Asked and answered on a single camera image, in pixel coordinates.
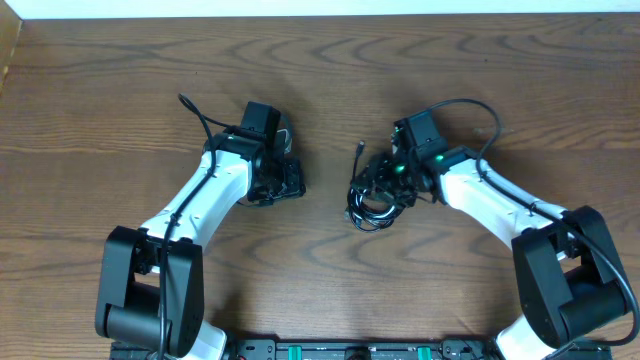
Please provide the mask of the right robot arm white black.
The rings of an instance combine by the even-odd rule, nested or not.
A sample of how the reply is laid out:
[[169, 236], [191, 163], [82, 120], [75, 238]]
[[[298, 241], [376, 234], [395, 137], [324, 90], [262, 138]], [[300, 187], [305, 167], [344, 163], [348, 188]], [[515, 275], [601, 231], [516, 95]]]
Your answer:
[[603, 216], [547, 203], [495, 173], [465, 147], [381, 153], [354, 169], [347, 212], [363, 232], [390, 227], [429, 193], [475, 219], [512, 252], [521, 316], [495, 338], [504, 359], [553, 359], [629, 314], [639, 300]]

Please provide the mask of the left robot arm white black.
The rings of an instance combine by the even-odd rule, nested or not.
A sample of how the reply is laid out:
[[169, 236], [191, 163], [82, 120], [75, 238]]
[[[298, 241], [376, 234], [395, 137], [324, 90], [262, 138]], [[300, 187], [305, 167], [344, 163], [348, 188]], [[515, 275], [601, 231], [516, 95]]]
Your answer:
[[231, 208], [303, 195], [292, 136], [219, 133], [177, 195], [139, 228], [118, 226], [103, 251], [96, 333], [117, 359], [220, 359], [228, 336], [204, 317], [203, 253]]

